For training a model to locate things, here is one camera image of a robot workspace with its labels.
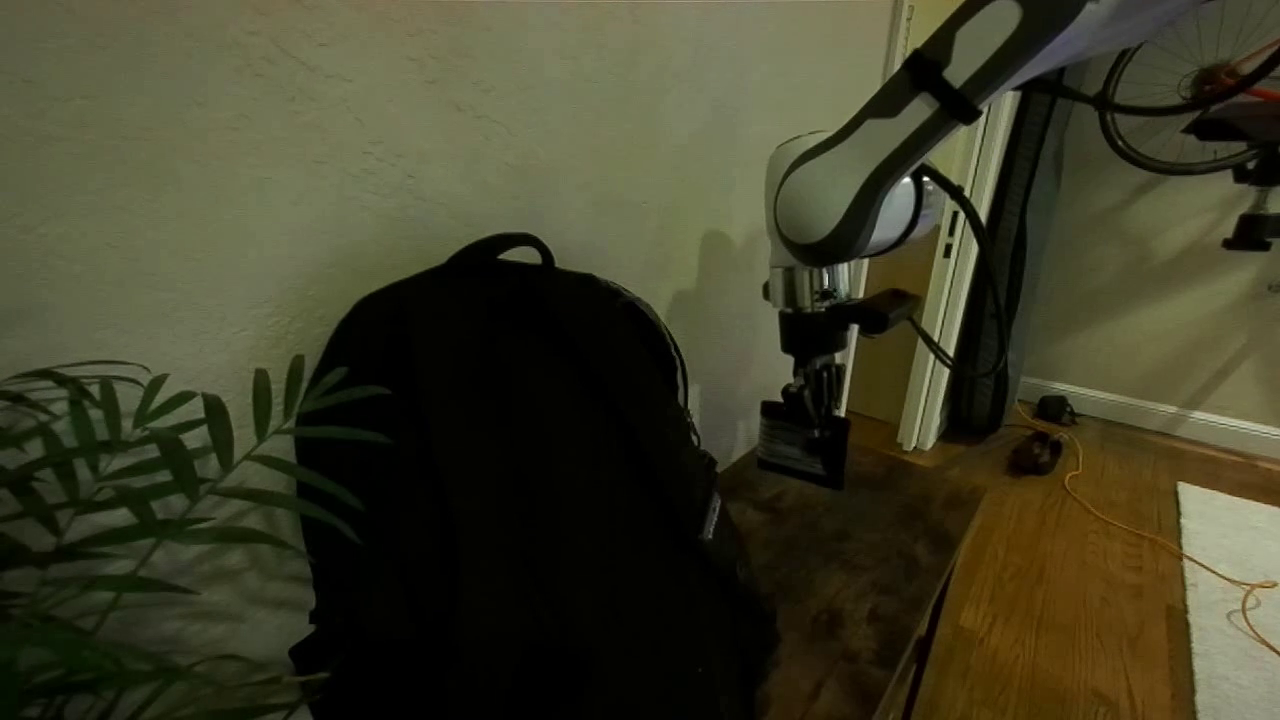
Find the white robotic arm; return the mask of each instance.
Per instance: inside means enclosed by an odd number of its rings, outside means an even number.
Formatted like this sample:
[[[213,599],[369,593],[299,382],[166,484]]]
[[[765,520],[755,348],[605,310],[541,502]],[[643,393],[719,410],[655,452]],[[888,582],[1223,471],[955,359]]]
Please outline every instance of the white robotic arm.
[[[769,169],[784,264],[881,256],[928,221],[911,169],[1002,89],[1138,45],[1204,0],[962,0],[834,132],[796,135]]]
[[[914,169],[980,103],[1064,62],[1133,49],[1204,0],[962,0],[907,62],[834,132],[784,141],[769,161],[769,298],[781,310],[796,379],[765,402],[769,468],[834,484],[842,421],[834,355],[849,329],[892,307],[850,298],[850,259],[884,256],[939,221],[939,197]]]

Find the backpack handle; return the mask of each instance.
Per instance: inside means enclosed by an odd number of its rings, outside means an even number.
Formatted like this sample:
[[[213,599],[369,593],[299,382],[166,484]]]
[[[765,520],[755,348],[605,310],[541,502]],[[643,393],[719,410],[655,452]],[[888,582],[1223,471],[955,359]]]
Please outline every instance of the backpack handle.
[[[556,268],[556,256],[544,241],[529,235],[529,233],[499,233],[499,235],[485,235],[458,252],[447,256],[453,268],[462,264],[493,264],[499,256],[509,256],[510,247],[532,247],[541,256],[544,268]]]

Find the black backpack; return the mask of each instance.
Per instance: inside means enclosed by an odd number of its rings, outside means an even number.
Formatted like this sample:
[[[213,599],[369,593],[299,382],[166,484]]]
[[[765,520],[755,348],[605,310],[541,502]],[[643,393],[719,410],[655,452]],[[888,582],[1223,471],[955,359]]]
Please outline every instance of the black backpack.
[[[532,247],[541,264],[499,259]],[[293,646],[324,670],[315,720],[548,714],[742,720],[771,608],[695,444],[685,359],[614,283],[486,235],[362,295],[318,371],[387,397],[309,410],[392,444],[299,431],[295,454],[361,495],[299,498],[315,608]]]

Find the power cord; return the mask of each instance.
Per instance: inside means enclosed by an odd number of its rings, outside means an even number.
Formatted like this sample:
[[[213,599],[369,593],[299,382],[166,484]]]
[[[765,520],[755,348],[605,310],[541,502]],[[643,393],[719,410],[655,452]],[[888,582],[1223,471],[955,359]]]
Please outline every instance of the power cord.
[[[958,209],[958,217],[962,217],[975,247],[980,247],[980,252],[991,252],[991,229],[983,225],[983,217],[975,211],[975,205],[969,200],[969,190],[962,190],[950,175],[943,175],[943,171],[933,169],[933,162],[918,162],[911,175],[933,178],[933,182]],[[983,376],[996,376],[996,371],[1006,369],[1006,310],[1002,310],[1002,291],[999,291],[999,281],[996,281],[996,264],[980,259],[975,268],[983,273],[983,283],[991,287],[991,302],[996,302],[996,348],[999,348],[996,359],[991,359],[991,369],[975,371],[975,376],[983,379]],[[907,325],[911,325],[911,333],[918,334],[918,345],[924,345],[948,371],[958,371],[958,369],[955,369],[955,355],[950,355],[914,315],[907,315]]]

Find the baseboard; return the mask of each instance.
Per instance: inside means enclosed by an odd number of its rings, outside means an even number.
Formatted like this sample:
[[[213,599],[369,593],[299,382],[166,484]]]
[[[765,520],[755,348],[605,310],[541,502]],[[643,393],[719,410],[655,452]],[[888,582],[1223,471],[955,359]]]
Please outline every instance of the baseboard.
[[[1228,449],[1228,452],[1245,452],[1245,454],[1280,458],[1280,428],[1271,428],[1271,424],[1248,424],[1236,416],[1153,402],[1153,398],[1117,397],[1117,393],[1078,389],[1078,382],[1055,382],[1055,379],[1041,379],[1041,376],[1025,376],[1019,397],[1025,398],[1066,397],[1074,402],[1074,410],[1083,410],[1083,416],[1101,416],[1101,421],[1117,421],[1126,428],[1147,428],[1147,431],[1165,431],[1165,434],[1181,434],[1181,441],[1195,441],[1195,444],[1211,444],[1211,449]]]

